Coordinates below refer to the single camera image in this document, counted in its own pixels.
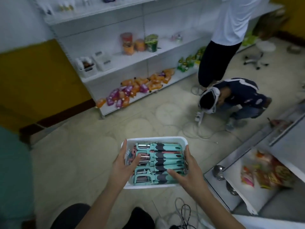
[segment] black pants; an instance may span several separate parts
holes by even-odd
[[[222,80],[229,62],[241,44],[224,46],[211,41],[204,51],[199,65],[199,84],[207,88],[213,80]]]
[[[77,203],[66,208],[53,222],[51,229],[74,229],[90,210],[90,206]],[[154,229],[155,223],[151,216],[140,207],[133,209],[123,229]]]

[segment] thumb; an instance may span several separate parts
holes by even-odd
[[[180,174],[178,174],[176,171],[174,171],[173,169],[168,169],[167,170],[168,174],[170,176],[172,176],[174,179],[176,179],[179,183],[184,181],[184,177],[181,176]]]
[[[128,169],[131,169],[132,171],[134,171],[135,168],[137,167],[137,165],[139,165],[140,159],[141,159],[141,155],[138,154],[138,155],[134,158],[133,162],[130,164],[130,166],[128,167]]]

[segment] black hair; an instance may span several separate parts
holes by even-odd
[[[200,99],[200,108],[211,109],[215,103],[215,97],[212,92],[208,92]]]

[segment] yellow wall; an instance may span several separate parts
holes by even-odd
[[[56,40],[0,54],[0,124],[14,132],[91,98]]]
[[[285,5],[287,16],[290,17],[281,30],[305,39],[305,0],[271,0]]]

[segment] white headset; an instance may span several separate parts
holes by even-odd
[[[212,106],[210,109],[205,109],[205,108],[202,108],[202,107],[200,106],[200,100],[201,100],[201,98],[202,98],[205,94],[207,94],[208,92],[212,92],[212,94],[213,94],[213,96],[214,96],[214,99],[215,99],[215,102],[214,102],[213,106]],[[216,111],[216,105],[217,105],[217,101],[218,101],[219,95],[220,95],[220,90],[219,90],[218,88],[216,88],[216,87],[210,87],[210,88],[208,88],[208,89],[207,89],[205,92],[203,92],[203,93],[201,94],[201,96],[200,96],[200,99],[199,99],[199,101],[198,101],[198,106],[199,106],[199,108],[203,109],[203,111],[206,112],[206,113],[208,113],[208,114],[215,113],[215,111]]]

